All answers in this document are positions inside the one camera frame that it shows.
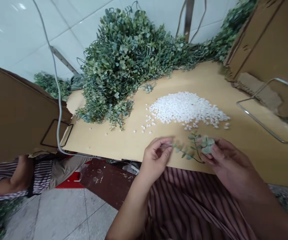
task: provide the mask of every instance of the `pile of white beads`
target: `pile of white beads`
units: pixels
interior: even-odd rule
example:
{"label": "pile of white beads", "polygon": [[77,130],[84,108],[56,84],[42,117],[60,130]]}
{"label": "pile of white beads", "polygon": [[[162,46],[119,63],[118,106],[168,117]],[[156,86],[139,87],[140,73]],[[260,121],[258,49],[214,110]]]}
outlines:
{"label": "pile of white beads", "polygon": [[[223,111],[219,111],[216,105],[211,105],[206,99],[190,92],[178,92],[160,97],[149,110],[155,119],[160,119],[162,123],[184,122],[185,130],[198,128],[199,121],[218,128],[219,122],[230,119]],[[195,120],[193,126],[186,125],[193,120]]]}

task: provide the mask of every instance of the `leafy vine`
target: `leafy vine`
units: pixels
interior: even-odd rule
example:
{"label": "leafy vine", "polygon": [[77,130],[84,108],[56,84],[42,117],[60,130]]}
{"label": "leafy vine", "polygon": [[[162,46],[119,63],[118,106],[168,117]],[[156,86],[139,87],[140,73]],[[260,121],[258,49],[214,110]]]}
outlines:
{"label": "leafy vine", "polygon": [[[173,37],[164,25],[156,28],[144,11],[134,17],[126,11],[106,9],[101,18],[97,40],[85,50],[83,108],[77,114],[85,122],[109,121],[111,130],[129,116],[133,102],[128,97],[143,83],[170,76],[172,70],[190,70],[208,60],[222,62],[242,24],[255,6],[255,0],[240,0],[229,11],[222,32],[210,41],[188,44],[183,36]],[[144,85],[147,93],[152,86]]]}

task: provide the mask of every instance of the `cardboard table surface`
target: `cardboard table surface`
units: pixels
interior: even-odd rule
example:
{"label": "cardboard table surface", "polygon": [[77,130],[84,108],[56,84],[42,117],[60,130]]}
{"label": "cardboard table surface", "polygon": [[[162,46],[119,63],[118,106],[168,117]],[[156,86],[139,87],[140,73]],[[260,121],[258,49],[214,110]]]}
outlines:
{"label": "cardboard table surface", "polygon": [[[163,124],[157,119],[156,125],[147,127],[145,133],[142,133],[141,127],[147,124],[146,115],[151,115],[146,108],[156,99],[169,93],[189,91],[209,100],[211,104],[216,104],[220,110],[231,117],[228,130],[224,129],[225,122],[220,122],[219,129],[199,122],[199,134],[227,139],[248,155],[265,182],[288,186],[288,144],[276,140],[236,105],[237,101],[248,97],[243,92],[232,88],[230,83],[218,74],[218,71],[219,66],[216,63],[205,62],[188,72],[174,71],[170,79],[157,80],[157,85],[149,94],[139,90],[134,95],[133,111],[125,120],[123,132],[118,128],[110,131],[109,122],[99,125],[79,120],[76,123],[76,119],[73,118],[74,127],[63,149],[112,159],[142,161],[145,147],[156,137],[174,136],[176,140],[189,146],[190,140],[187,137],[190,132],[184,130],[182,123]],[[83,104],[82,91],[77,91],[70,96],[68,108],[74,111]],[[280,121],[267,108],[252,100],[242,105],[281,138],[288,140],[288,125]],[[213,173],[206,164],[181,158],[181,155],[174,152],[168,166]]]}

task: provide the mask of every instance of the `metal bracket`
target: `metal bracket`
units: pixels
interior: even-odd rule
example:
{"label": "metal bracket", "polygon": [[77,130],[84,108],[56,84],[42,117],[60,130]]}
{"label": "metal bracket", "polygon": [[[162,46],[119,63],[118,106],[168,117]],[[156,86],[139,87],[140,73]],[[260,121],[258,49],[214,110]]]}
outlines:
{"label": "metal bracket", "polygon": [[191,19],[193,17],[195,0],[186,0],[186,15],[185,15],[185,25],[184,25],[184,36],[185,41],[189,41],[189,33],[191,27]]}
{"label": "metal bracket", "polygon": [[283,139],[281,139],[279,136],[277,136],[276,133],[274,133],[272,130],[270,130],[268,127],[266,127],[261,121],[259,121],[254,115],[252,115],[250,112],[248,112],[243,106],[240,105],[241,102],[245,102],[248,100],[252,100],[255,99],[255,96],[260,93],[269,83],[271,83],[272,81],[279,81],[285,85],[288,85],[288,82],[286,82],[285,80],[282,80],[280,78],[273,78],[270,79],[267,83],[264,83],[258,90],[257,92],[255,92],[255,94],[251,97],[251,98],[247,98],[245,100],[241,100],[236,102],[236,104],[242,109],[244,110],[245,113],[247,113],[249,116],[251,116],[252,119],[254,119],[257,123],[259,123],[259,125],[261,125],[267,132],[269,132],[271,135],[274,136],[274,138],[276,138],[278,141],[282,142],[282,143],[288,143],[288,141],[284,141]]}
{"label": "metal bracket", "polygon": [[[44,143],[43,143],[44,140],[45,140],[45,138],[46,138],[46,136],[47,136],[47,134],[48,134],[48,132],[50,131],[50,129],[51,129],[51,127],[52,127],[52,125],[53,125],[53,123],[54,123],[55,121],[58,121],[58,119],[53,119],[53,120],[51,121],[51,124],[48,126],[48,129],[46,130],[46,133],[44,134],[44,136],[43,136],[43,138],[42,138],[42,140],[41,140],[41,142],[40,142],[41,145],[43,145],[43,146],[48,146],[48,147],[53,147],[53,148],[57,148],[57,146],[52,146],[52,145],[48,145],[48,144],[44,144]],[[65,144],[64,144],[63,146],[61,146],[61,148],[62,148],[62,147],[65,147],[65,145],[66,145],[66,143],[67,143],[67,140],[68,140],[68,138],[70,137],[70,134],[71,134],[71,132],[72,132],[72,129],[73,129],[74,124],[69,124],[69,123],[66,123],[66,122],[63,122],[63,121],[61,121],[61,123],[66,124],[68,127],[69,127],[69,126],[72,126],[72,127],[71,127],[71,130],[70,130],[70,132],[69,132],[69,134],[68,134],[68,136],[67,136],[67,138],[66,138]]]}
{"label": "metal bracket", "polygon": [[64,65],[75,75],[78,74],[78,72],[73,68],[73,66],[63,57],[63,55],[53,46],[51,46],[51,51],[54,53],[54,55],[62,62]]}

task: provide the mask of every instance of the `gray floor tile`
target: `gray floor tile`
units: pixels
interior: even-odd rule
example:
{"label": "gray floor tile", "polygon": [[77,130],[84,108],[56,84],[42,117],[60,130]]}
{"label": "gray floor tile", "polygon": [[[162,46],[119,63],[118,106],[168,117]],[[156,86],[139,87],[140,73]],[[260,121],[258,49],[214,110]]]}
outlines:
{"label": "gray floor tile", "polygon": [[91,240],[103,240],[110,228],[117,210],[105,203],[99,210],[97,210],[89,219],[88,227],[90,230]]}
{"label": "gray floor tile", "polygon": [[21,207],[9,219],[5,240],[32,240],[35,230],[40,196]]}
{"label": "gray floor tile", "polygon": [[92,193],[90,190],[85,189],[87,217],[91,216],[97,209],[99,209],[105,201]]}
{"label": "gray floor tile", "polygon": [[84,189],[52,189],[41,195],[34,240],[62,240],[86,219]]}
{"label": "gray floor tile", "polygon": [[89,240],[87,221],[79,225],[67,238],[64,240]]}

